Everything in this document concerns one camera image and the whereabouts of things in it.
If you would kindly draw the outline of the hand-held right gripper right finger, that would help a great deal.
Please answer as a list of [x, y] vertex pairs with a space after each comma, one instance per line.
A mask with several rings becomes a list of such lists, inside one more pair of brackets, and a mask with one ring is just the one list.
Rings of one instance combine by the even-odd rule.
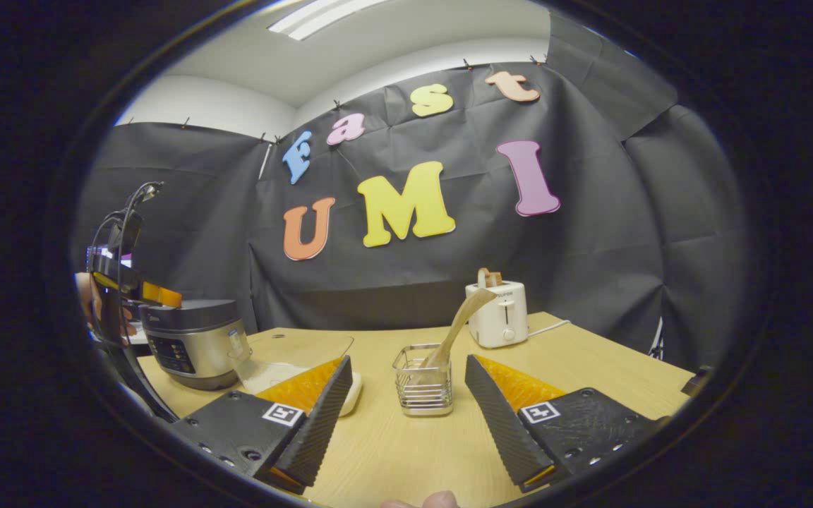
[[465, 383], [522, 492], [596, 468], [661, 426], [597, 389], [562, 392], [477, 354], [466, 359]]

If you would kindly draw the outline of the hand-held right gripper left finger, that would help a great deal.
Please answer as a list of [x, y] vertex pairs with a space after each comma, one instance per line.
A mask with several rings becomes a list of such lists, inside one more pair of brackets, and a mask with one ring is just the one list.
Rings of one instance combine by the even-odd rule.
[[302, 495], [314, 486], [353, 383], [342, 355], [257, 395], [229, 390], [172, 427], [239, 475]]

